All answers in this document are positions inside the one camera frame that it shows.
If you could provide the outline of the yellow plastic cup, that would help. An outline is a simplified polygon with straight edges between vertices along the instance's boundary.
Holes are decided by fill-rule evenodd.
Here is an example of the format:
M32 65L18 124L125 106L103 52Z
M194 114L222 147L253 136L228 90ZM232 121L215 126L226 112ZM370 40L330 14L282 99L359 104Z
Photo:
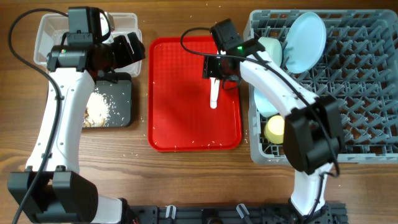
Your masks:
M264 128L266 139L274 144L282 144L284 141L285 121L280 115L271 117Z

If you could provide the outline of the large light blue plate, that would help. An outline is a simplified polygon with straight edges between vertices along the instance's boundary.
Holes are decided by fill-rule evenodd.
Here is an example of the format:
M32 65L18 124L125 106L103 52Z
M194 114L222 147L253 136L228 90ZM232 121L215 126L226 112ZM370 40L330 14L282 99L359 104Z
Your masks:
M306 12L294 21L285 41L283 56L287 70L306 72L317 64L325 49L325 24L314 12Z

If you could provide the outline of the green bowl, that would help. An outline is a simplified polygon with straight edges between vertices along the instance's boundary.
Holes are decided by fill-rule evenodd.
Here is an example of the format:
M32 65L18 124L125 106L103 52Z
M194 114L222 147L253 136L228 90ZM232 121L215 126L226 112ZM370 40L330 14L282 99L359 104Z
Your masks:
M258 42L262 44L269 54L270 58L275 62L277 66L281 66L282 63L282 46L277 39L270 37L260 37Z

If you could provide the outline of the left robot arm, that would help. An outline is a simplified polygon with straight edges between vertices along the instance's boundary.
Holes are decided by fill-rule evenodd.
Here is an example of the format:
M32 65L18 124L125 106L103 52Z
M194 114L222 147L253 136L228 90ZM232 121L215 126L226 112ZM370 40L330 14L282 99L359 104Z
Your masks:
M22 172L7 187L32 223L139 223L125 198L98 193L80 175L78 150L86 106L95 83L117 83L123 68L145 57L133 32L112 37L111 16L97 7L71 7L69 30L47 55L42 75L49 81L37 143Z

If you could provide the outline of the white plastic fork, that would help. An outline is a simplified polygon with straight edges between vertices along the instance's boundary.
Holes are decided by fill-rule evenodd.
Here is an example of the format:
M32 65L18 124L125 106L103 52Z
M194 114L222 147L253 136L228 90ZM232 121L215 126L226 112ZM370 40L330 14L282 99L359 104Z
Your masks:
M219 88L220 88L220 81L217 78L210 78L211 80L211 92L210 92L210 100L211 102L217 102Z

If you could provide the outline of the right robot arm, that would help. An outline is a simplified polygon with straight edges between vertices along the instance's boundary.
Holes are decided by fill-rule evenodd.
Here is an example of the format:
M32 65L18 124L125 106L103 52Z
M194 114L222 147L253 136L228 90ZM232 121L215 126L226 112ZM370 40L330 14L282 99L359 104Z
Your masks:
M325 217L326 180L338 177L338 153L345 148L338 102L318 96L286 74L256 39L243 40L231 19L209 32L217 53L205 54L203 75L222 80L244 80L259 90L284 120L282 147L295 169L294 191L289 199L292 219L309 223Z

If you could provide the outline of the small light blue bowl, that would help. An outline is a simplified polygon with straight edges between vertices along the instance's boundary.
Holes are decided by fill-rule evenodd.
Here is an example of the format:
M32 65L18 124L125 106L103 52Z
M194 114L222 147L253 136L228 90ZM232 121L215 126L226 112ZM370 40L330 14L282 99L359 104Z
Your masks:
M257 89L254 89L254 102L258 112L265 118L274 116L279 112L270 101Z

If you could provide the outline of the food scraps with rice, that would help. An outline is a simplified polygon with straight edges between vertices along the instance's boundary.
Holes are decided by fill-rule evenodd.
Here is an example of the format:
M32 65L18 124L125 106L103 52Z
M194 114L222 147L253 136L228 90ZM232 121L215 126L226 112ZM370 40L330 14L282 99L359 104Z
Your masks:
M118 128L131 123L131 94L94 89L86 105L83 128Z

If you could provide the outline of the white plastic spoon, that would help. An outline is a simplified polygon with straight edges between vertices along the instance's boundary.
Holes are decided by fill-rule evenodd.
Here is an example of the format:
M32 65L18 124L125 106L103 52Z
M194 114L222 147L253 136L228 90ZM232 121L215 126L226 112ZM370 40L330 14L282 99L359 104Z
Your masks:
M217 108L218 95L220 90L220 80L217 78L210 78L210 107L211 109Z

